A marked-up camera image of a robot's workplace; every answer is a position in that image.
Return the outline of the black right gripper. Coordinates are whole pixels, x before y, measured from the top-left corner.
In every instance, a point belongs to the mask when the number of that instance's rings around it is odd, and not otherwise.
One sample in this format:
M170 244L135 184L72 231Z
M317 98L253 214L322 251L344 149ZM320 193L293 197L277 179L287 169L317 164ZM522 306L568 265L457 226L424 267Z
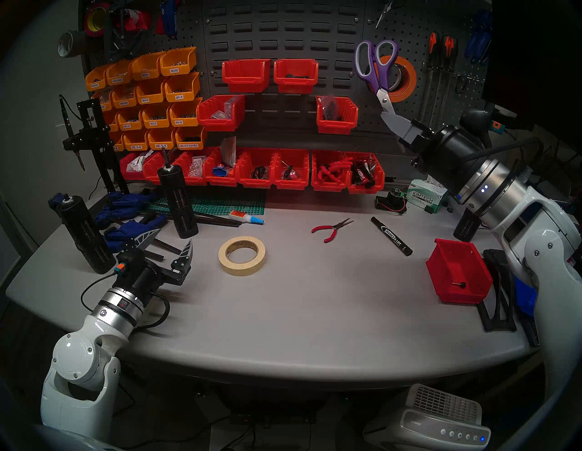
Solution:
M430 176L458 197L471 197L481 190L491 171L491 159L478 156L478 140L461 127L445 126L434 132L416 120L383 111L381 118L399 137L399 143L416 154L411 165Z

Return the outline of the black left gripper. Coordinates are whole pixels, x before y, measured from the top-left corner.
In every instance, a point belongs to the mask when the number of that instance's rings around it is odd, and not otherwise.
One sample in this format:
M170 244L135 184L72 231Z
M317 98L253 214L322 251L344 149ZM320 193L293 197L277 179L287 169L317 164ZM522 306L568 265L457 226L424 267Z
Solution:
M146 231L134 238L135 248L145 250L159 234L160 229ZM128 266L116 277L116 287L130 292L139 300L149 300L162 285L181 286L191 270L192 240L183 247L172 269L160 266Z

